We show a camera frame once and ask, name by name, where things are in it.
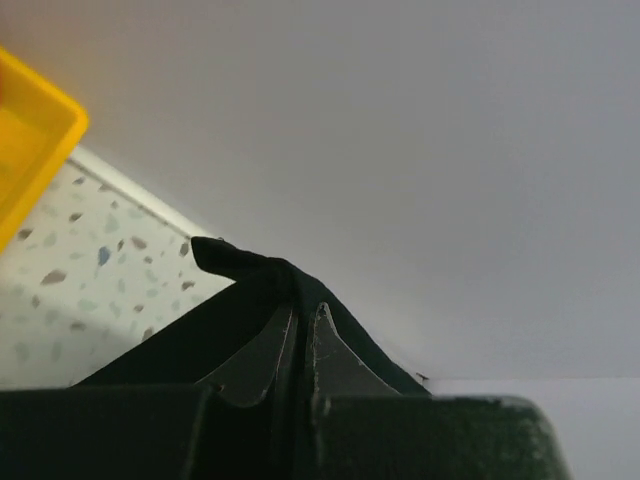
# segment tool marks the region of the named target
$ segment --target black fabric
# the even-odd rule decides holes
[[[246,425],[225,422],[233,410],[194,385],[3,391],[0,412],[2,480],[195,479],[210,414],[227,436]],[[217,473],[200,478],[243,478]]]
[[[338,334],[376,375],[400,393],[428,394],[387,357],[316,278],[286,260],[243,251],[224,240],[194,237],[191,245],[202,270],[236,283],[96,372],[83,385],[196,381],[255,337],[281,303],[294,305],[304,341],[318,305],[326,302]]]

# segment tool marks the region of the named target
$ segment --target terrazzo surface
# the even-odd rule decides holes
[[[0,388],[72,385],[229,283],[70,159],[0,253]]]

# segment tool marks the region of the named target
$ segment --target dark green object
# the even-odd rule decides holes
[[[3,479],[568,478],[531,403],[433,398],[317,279],[192,247],[236,283],[72,389],[0,393]]]

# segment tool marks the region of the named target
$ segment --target yellow plastic container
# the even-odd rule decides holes
[[[88,125],[78,103],[0,47],[0,251]]]

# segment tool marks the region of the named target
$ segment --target black cloth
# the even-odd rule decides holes
[[[304,341],[318,305],[326,302],[340,337],[376,375],[399,393],[428,394],[316,278],[284,259],[243,251],[221,239],[194,237],[191,245],[202,270],[235,283],[80,385],[196,382],[260,333],[279,305],[294,306]]]

